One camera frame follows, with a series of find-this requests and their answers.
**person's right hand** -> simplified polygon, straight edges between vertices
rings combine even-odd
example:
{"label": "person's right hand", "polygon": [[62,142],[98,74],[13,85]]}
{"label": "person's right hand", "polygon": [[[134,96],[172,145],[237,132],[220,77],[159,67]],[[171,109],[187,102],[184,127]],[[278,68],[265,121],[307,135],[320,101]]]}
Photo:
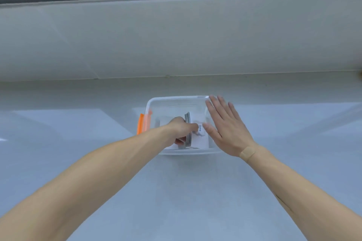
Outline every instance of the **person's right hand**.
{"label": "person's right hand", "polygon": [[203,127],[220,149],[229,155],[240,156],[246,147],[258,147],[231,102],[226,104],[221,96],[212,95],[210,100],[212,104],[207,100],[206,106],[216,129],[209,123],[204,123]]}

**adhesive bandage on wrist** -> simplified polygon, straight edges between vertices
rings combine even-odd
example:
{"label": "adhesive bandage on wrist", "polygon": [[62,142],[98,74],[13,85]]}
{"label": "adhesive bandage on wrist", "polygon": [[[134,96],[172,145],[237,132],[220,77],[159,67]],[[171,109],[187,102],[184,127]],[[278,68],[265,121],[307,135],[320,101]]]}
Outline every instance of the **adhesive bandage on wrist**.
{"label": "adhesive bandage on wrist", "polygon": [[254,148],[246,147],[242,152],[240,152],[239,157],[247,163],[254,153]]}

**clear plastic box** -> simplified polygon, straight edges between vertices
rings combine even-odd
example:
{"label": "clear plastic box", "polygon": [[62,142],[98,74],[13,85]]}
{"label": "clear plastic box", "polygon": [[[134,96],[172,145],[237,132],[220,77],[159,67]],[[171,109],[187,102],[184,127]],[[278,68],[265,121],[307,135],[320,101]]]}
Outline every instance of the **clear plastic box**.
{"label": "clear plastic box", "polygon": [[[171,96],[171,97],[154,97],[147,103],[145,113],[141,114],[138,122],[137,134],[162,125],[162,121],[184,115],[187,112],[205,116],[205,122],[214,125],[205,101],[208,96]],[[207,154],[221,152],[215,142],[209,137],[208,148],[189,149],[177,147],[176,149],[164,149],[160,154],[163,155],[190,155],[190,154]]]}

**hand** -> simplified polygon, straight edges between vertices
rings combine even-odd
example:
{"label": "hand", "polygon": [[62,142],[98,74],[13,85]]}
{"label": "hand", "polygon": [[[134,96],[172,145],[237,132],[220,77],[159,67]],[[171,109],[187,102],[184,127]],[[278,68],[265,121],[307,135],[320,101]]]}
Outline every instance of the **hand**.
{"label": "hand", "polygon": [[207,100],[206,106],[216,129],[208,123],[204,123],[203,127],[220,149],[229,155],[239,156],[246,147],[258,147],[231,102],[226,104],[221,96],[216,98],[212,95],[210,100],[212,104]]}
{"label": "hand", "polygon": [[196,123],[186,123],[181,116],[175,117],[166,126],[171,130],[173,143],[177,145],[183,145],[183,141],[186,141],[186,135],[193,131],[197,131],[199,128],[199,125]]}

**forearm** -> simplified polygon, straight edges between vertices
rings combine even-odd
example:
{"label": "forearm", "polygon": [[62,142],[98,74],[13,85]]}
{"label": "forearm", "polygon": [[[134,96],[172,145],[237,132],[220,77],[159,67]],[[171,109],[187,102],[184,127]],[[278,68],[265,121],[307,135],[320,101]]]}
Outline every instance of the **forearm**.
{"label": "forearm", "polygon": [[294,222],[315,240],[362,240],[362,218],[260,147],[248,164]]}
{"label": "forearm", "polygon": [[170,143],[152,129],[99,148],[71,165],[0,219],[1,240],[66,240]]}

